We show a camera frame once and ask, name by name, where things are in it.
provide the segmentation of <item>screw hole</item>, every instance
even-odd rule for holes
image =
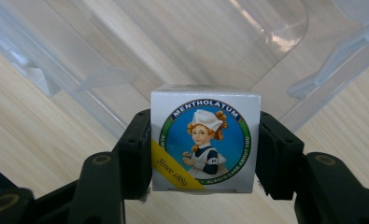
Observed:
[[[336,161],[333,160],[332,158],[328,157],[328,156],[324,156],[324,155],[318,155],[315,157],[315,159],[320,162],[320,163],[323,163],[325,165],[335,165],[336,164]]]
[[[15,193],[6,194],[0,197],[0,212],[6,210],[7,208],[13,206],[19,201],[20,196]]]
[[[98,157],[95,157],[92,162],[93,164],[96,165],[103,165],[105,163],[108,163],[111,160],[111,157],[107,156],[107,155],[101,155]]]

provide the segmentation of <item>transparent plastic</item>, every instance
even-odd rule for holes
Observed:
[[[295,131],[369,64],[369,43],[345,49],[369,22],[345,13],[331,0],[0,0],[0,51],[117,137],[165,83],[255,91]]]

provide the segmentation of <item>white box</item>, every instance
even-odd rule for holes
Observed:
[[[153,189],[252,192],[260,109],[260,95],[237,89],[153,91]]]

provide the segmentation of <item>girl illustration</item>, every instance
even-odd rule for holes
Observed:
[[[222,140],[222,129],[228,128],[227,117],[222,111],[216,114],[198,109],[193,113],[192,122],[188,124],[188,134],[192,135],[195,146],[192,153],[184,152],[182,161],[192,168],[188,171],[197,179],[210,179],[225,175],[225,158],[211,146],[210,140]]]

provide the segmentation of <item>wooden table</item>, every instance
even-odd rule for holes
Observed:
[[[369,68],[296,133],[305,151],[344,161],[369,188]],[[78,178],[117,139],[63,91],[45,96],[0,55],[0,172],[42,196]],[[151,192],[126,201],[127,223],[295,223],[293,202],[252,194]]]

